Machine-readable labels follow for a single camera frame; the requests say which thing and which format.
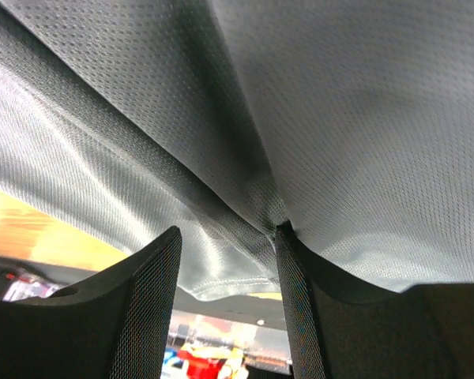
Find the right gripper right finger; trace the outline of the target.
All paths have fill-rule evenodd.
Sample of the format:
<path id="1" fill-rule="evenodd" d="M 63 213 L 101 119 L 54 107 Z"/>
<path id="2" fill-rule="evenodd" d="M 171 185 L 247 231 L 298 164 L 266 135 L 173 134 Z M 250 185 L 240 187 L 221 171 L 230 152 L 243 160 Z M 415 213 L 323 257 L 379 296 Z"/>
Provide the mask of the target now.
<path id="1" fill-rule="evenodd" d="M 276 229 L 297 378 L 474 378 L 474 283 L 395 293 L 310 251 L 290 223 Z"/>

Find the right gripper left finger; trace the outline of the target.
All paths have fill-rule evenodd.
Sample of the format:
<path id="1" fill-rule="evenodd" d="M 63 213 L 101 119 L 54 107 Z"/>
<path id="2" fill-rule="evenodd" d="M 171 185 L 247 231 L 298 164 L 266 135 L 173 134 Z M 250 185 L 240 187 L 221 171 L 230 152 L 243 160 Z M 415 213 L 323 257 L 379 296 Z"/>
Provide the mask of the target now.
<path id="1" fill-rule="evenodd" d="M 142 250 L 49 298 L 0 300 L 0 378 L 158 378 L 182 236 Z"/>

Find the grey t-shirt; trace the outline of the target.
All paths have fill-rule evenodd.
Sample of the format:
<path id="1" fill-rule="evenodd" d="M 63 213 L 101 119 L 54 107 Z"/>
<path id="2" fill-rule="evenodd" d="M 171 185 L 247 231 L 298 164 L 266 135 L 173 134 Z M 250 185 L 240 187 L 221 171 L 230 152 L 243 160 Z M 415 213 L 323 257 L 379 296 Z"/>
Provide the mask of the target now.
<path id="1" fill-rule="evenodd" d="M 179 286 L 276 291 L 276 228 L 391 291 L 474 282 L 474 1 L 0 1 L 0 189 Z"/>

